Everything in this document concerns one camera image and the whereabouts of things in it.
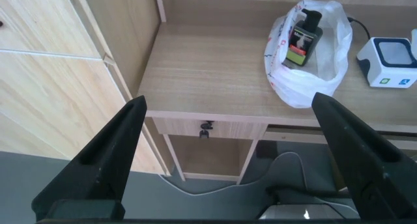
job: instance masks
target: black bottle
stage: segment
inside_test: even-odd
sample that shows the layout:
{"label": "black bottle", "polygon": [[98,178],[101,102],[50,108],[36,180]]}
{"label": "black bottle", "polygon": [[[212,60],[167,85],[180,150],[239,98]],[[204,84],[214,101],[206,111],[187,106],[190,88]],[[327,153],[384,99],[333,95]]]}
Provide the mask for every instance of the black bottle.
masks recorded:
{"label": "black bottle", "polygon": [[294,25],[294,29],[289,37],[289,47],[287,60],[304,66],[315,46],[323,35],[323,30],[318,27],[321,19],[321,13],[314,10],[303,9],[307,17]]}

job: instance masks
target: bottle label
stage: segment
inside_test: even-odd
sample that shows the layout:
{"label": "bottle label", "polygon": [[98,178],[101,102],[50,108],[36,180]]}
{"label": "bottle label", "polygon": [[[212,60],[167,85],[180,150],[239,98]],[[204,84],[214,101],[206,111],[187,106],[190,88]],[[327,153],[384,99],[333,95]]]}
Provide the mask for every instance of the bottle label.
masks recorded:
{"label": "bottle label", "polygon": [[313,37],[294,29],[289,39],[287,59],[301,65],[306,59],[307,52],[313,43]]}

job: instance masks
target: desk drawer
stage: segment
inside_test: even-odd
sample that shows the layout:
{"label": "desk drawer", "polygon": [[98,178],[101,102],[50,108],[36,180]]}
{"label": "desk drawer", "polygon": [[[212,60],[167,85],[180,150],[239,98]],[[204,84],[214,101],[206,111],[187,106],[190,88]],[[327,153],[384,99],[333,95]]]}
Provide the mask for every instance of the desk drawer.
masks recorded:
{"label": "desk drawer", "polygon": [[70,0],[0,0],[0,49],[100,58]]}
{"label": "desk drawer", "polygon": [[[199,136],[201,125],[205,120],[154,118],[159,133],[168,135]],[[214,121],[210,137],[228,139],[261,139],[267,124],[252,122]]]}

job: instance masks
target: drawer lock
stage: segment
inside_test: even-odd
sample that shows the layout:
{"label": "drawer lock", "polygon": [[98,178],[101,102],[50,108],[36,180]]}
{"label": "drawer lock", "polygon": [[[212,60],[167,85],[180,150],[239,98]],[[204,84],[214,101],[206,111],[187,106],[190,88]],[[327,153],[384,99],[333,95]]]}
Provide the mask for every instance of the drawer lock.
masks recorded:
{"label": "drawer lock", "polygon": [[213,123],[214,121],[212,120],[207,120],[207,123],[203,123],[200,125],[200,128],[202,129],[200,131],[200,138],[205,138],[208,139],[209,138],[209,130],[213,130]]}

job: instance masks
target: cabinet door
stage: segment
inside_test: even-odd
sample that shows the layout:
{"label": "cabinet door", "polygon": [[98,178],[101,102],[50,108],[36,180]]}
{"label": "cabinet door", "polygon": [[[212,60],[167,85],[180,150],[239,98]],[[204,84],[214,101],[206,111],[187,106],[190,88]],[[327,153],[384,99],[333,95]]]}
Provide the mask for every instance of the cabinet door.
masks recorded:
{"label": "cabinet door", "polygon": [[[0,150],[70,160],[124,105],[102,61],[9,52],[0,61]],[[134,160],[132,170],[164,173],[143,135]]]}
{"label": "cabinet door", "polygon": [[0,49],[100,57],[70,0],[0,0]]}

